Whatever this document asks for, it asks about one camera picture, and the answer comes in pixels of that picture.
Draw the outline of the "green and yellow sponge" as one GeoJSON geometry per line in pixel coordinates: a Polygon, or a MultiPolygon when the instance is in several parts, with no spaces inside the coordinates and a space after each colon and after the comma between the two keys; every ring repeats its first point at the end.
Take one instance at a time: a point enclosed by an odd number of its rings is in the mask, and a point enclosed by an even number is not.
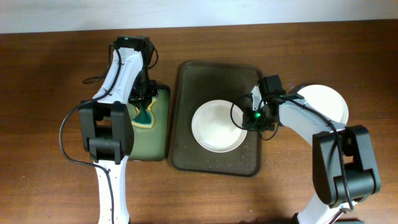
{"type": "Polygon", "coordinates": [[[150,103],[146,105],[144,102],[140,102],[138,105],[134,105],[136,116],[133,117],[131,123],[133,126],[142,129],[151,129],[155,125],[155,115],[152,107],[157,101],[156,97],[152,97],[150,103]]]}

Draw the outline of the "white plate top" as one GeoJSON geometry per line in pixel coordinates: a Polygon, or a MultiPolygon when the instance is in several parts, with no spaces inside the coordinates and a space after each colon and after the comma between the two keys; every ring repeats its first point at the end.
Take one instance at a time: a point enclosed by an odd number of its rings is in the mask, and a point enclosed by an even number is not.
{"type": "Polygon", "coordinates": [[[246,138],[243,112],[226,100],[212,100],[193,114],[191,129],[197,143],[208,151],[225,153],[236,149],[246,138]]]}

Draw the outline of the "white plate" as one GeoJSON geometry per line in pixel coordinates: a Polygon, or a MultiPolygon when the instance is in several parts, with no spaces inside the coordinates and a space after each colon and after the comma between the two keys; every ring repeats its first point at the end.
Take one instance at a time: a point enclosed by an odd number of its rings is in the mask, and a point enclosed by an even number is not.
{"type": "Polygon", "coordinates": [[[345,99],[325,85],[308,85],[297,92],[311,107],[338,123],[347,124],[349,109],[345,99]]]}
{"type": "Polygon", "coordinates": [[[191,129],[197,143],[208,151],[225,153],[236,149],[246,138],[243,112],[226,100],[212,100],[193,114],[191,129]]]}

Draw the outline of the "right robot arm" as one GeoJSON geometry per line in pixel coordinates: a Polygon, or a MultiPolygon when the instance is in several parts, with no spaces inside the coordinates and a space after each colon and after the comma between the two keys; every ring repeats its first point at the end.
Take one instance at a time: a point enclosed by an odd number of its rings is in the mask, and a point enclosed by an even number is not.
{"type": "Polygon", "coordinates": [[[241,129],[276,133],[288,127],[312,147],[315,195],[296,213],[293,223],[334,223],[381,189],[370,133],[362,125],[333,121],[298,93],[288,94],[278,75],[260,78],[251,93],[251,108],[241,129]]]}

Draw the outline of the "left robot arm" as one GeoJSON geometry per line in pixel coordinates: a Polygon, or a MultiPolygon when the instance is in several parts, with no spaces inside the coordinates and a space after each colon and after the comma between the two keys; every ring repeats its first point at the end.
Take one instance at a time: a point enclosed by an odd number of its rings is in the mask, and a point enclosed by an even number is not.
{"type": "Polygon", "coordinates": [[[108,48],[104,82],[91,101],[79,108],[84,150],[96,169],[99,222],[129,223],[126,165],[134,145],[134,129],[152,128],[152,105],[158,98],[149,79],[156,49],[150,38],[119,36],[108,48]]]}

